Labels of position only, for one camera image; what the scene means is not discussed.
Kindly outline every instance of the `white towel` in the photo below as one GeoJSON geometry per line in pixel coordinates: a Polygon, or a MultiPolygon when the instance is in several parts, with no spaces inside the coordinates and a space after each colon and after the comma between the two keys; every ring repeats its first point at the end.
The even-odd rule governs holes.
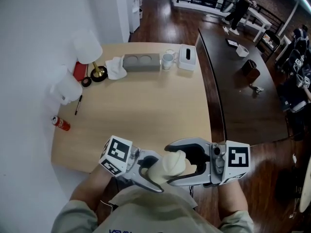
{"type": "Polygon", "coordinates": [[[114,57],[112,60],[106,61],[106,67],[108,72],[108,79],[119,80],[127,75],[126,70],[123,68],[123,59],[120,57],[114,57]]]}

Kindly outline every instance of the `soda can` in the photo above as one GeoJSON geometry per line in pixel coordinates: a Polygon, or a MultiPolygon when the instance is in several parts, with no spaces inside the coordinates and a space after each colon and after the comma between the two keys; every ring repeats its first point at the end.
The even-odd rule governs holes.
{"type": "Polygon", "coordinates": [[[52,117],[52,124],[64,131],[70,130],[70,123],[66,122],[65,120],[59,118],[58,116],[52,117]]]}

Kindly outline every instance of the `dark table edge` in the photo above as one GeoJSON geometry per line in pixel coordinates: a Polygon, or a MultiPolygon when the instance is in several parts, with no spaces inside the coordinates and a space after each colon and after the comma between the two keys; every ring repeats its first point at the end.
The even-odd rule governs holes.
{"type": "MultiPolygon", "coordinates": [[[[207,53],[208,62],[209,62],[209,65],[210,65],[210,67],[211,67],[211,71],[212,71],[212,73],[213,73],[214,82],[215,82],[215,84],[216,84],[217,94],[218,94],[218,99],[219,99],[219,104],[220,104],[220,110],[221,110],[222,119],[223,119],[225,141],[226,141],[226,140],[228,139],[228,137],[227,137],[227,129],[226,129],[226,126],[225,126],[225,115],[224,115],[224,110],[223,110],[222,99],[221,99],[221,97],[220,97],[220,91],[219,91],[218,84],[217,84],[216,75],[215,75],[215,73],[214,73],[214,68],[213,68],[212,62],[211,62],[211,60],[210,60],[210,56],[209,56],[209,54],[208,54],[208,50],[207,50],[207,48],[206,48],[206,45],[205,45],[204,39],[203,39],[203,37],[202,37],[201,31],[200,31],[200,29],[198,29],[198,30],[199,30],[199,34],[200,34],[200,37],[201,37],[201,39],[202,39],[202,42],[203,42],[203,45],[204,45],[204,48],[205,48],[205,52],[207,53]]],[[[206,86],[206,85],[207,85],[206,78],[203,77],[203,79],[205,80],[204,85],[206,86]]]]}

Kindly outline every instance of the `table lamp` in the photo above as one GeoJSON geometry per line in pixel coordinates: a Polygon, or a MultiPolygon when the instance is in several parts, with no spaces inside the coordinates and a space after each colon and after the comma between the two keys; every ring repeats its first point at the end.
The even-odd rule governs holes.
{"type": "Polygon", "coordinates": [[[103,49],[92,31],[79,31],[73,39],[78,61],[82,64],[93,63],[91,78],[94,82],[101,82],[107,78],[107,69],[98,67],[95,63],[102,55],[103,49]]]}

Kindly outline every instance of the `black pen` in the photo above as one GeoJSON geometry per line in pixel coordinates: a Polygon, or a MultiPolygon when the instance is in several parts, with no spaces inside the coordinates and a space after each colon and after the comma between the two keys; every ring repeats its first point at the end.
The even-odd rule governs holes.
{"type": "Polygon", "coordinates": [[[74,115],[77,115],[77,113],[78,113],[78,110],[79,110],[79,107],[80,107],[81,100],[82,100],[82,95],[81,95],[81,96],[80,96],[80,98],[79,98],[79,102],[78,102],[78,105],[77,105],[77,109],[76,109],[76,112],[74,113],[74,115]]]}

